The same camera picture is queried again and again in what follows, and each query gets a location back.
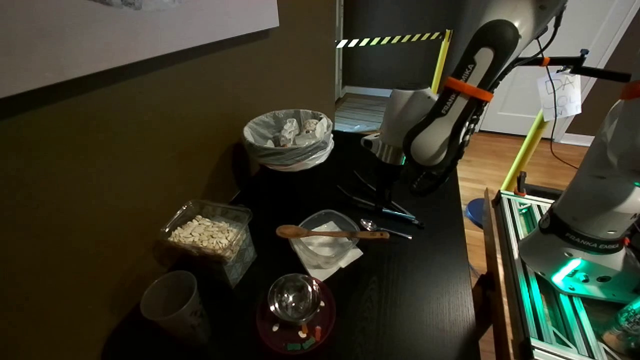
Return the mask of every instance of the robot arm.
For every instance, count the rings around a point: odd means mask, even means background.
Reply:
[[[515,67],[513,60],[540,35],[553,16],[562,14],[565,2],[470,1],[468,12],[484,16],[447,80],[450,83],[445,84],[439,96],[430,89],[393,90],[380,135],[365,139],[366,143],[371,141],[369,147],[383,163],[381,166],[387,168],[382,173],[397,177],[399,170],[388,168],[402,165],[406,156],[417,174],[412,193],[424,195],[440,186],[462,157],[487,102],[487,98],[469,95],[460,88],[479,89],[490,96],[505,71]],[[383,179],[378,187],[389,186],[393,180]]]

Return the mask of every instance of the baseboard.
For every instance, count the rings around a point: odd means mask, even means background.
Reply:
[[[360,86],[345,86],[344,88],[342,88],[342,93],[389,97],[389,95],[391,95],[391,89],[362,88]]]
[[[564,134],[562,139],[560,139],[560,143],[579,146],[591,146],[592,141],[593,136],[580,134]]]

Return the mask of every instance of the black table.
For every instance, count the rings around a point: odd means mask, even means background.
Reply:
[[[425,223],[423,230],[375,215],[352,205],[336,187],[340,184],[358,193],[362,186],[353,170],[373,180],[375,158],[359,146],[361,137],[335,132],[335,148],[323,164],[296,173],[262,168],[238,193],[233,203],[253,211],[250,231],[258,256],[235,289],[224,287],[193,264],[178,265],[198,277],[217,339],[210,356],[283,357],[261,343],[255,308],[275,279],[306,271],[289,242],[276,237],[275,228],[299,224],[322,209],[334,209],[355,222],[369,218],[380,226],[412,234],[413,239],[359,242],[364,255],[325,281],[337,303],[332,333],[317,349],[301,357],[479,359],[457,176],[423,198],[408,193],[404,178],[398,182],[394,200]],[[135,345],[126,345],[129,353],[131,347],[141,347],[147,341],[140,338],[139,327],[144,320],[139,314],[131,316],[135,320],[122,325],[123,334],[117,337],[126,338],[137,329]],[[162,343],[164,349],[156,350],[158,356],[170,357],[173,351],[179,351],[161,332],[150,328],[145,331],[152,333],[149,337],[156,339],[154,343]],[[107,356],[103,358],[116,353],[107,351],[107,346],[105,350],[103,355]]]

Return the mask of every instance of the franka emika robot arm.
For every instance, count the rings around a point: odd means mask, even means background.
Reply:
[[[476,7],[468,8],[469,13],[483,13],[484,18],[442,93],[394,89],[380,134],[362,140],[379,159],[378,208],[390,202],[390,189],[403,167],[412,176],[414,195],[426,195],[447,180],[493,91],[516,66],[534,65],[555,38],[566,8],[566,0],[469,3]],[[518,58],[554,17],[547,45],[531,57]],[[584,54],[562,59],[581,65]],[[634,70],[637,92],[640,61]],[[607,78],[604,73],[589,68],[583,74]],[[614,73],[609,79],[628,81],[628,74]],[[569,187],[519,244],[520,257],[563,293],[620,302],[640,295],[640,266],[623,245],[640,213],[640,123],[635,114],[640,114],[640,98],[621,101],[611,110]]]

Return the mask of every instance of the caution tape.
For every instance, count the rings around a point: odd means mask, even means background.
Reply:
[[[394,37],[376,37],[376,38],[355,38],[355,39],[342,39],[339,42],[336,41],[336,49],[342,49],[343,47],[356,47],[356,46],[375,46],[375,45],[387,45],[396,44],[398,42],[416,42],[425,40],[436,40],[444,37],[447,31],[437,31],[435,33],[425,34],[410,34],[410,35],[398,35]]]

